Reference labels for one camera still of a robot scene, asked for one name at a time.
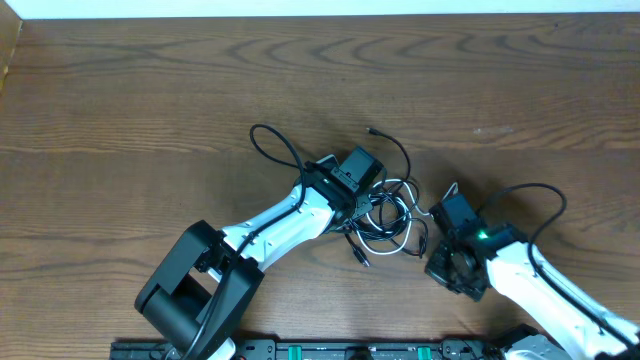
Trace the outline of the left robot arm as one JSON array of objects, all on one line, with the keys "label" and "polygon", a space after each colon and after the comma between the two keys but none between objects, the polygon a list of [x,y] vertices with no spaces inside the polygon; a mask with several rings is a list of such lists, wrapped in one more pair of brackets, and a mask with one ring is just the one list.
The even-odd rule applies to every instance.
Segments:
[{"label": "left robot arm", "polygon": [[282,201],[236,225],[189,226],[140,290],[135,309],[184,359],[231,359],[232,334],[265,271],[303,242],[344,229],[371,209],[383,164],[361,147],[306,164]]}]

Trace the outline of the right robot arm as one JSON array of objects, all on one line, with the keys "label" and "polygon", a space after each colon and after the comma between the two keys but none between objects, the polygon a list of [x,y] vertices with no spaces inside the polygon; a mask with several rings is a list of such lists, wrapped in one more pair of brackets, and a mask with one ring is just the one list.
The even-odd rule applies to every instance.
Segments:
[{"label": "right robot arm", "polygon": [[572,359],[637,359],[639,326],[595,301],[510,223],[490,227],[456,194],[429,209],[443,234],[425,273],[479,301],[493,288],[525,310]]}]

